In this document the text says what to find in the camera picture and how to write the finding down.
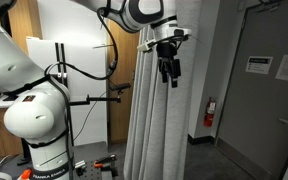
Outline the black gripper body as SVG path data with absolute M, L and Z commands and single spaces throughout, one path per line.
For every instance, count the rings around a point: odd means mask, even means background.
M 170 76 L 180 76 L 180 61 L 175 59 L 177 47 L 175 42 L 164 42 L 157 45 L 159 60 L 159 70 L 162 74 L 168 73 Z

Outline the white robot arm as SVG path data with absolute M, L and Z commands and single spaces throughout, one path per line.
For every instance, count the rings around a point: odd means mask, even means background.
M 165 82 L 177 86 L 180 75 L 177 43 L 187 40 L 189 29 L 177 23 L 176 0 L 71 0 L 115 21 L 135 33 L 146 26 L 154 39 L 140 46 L 154 47 Z M 16 0 L 0 0 L 0 12 Z M 77 176 L 69 137 L 70 98 L 68 89 L 34 63 L 0 26 L 0 89 L 16 100 L 7 109 L 7 130 L 26 140 L 32 157 L 28 180 L 73 180 Z

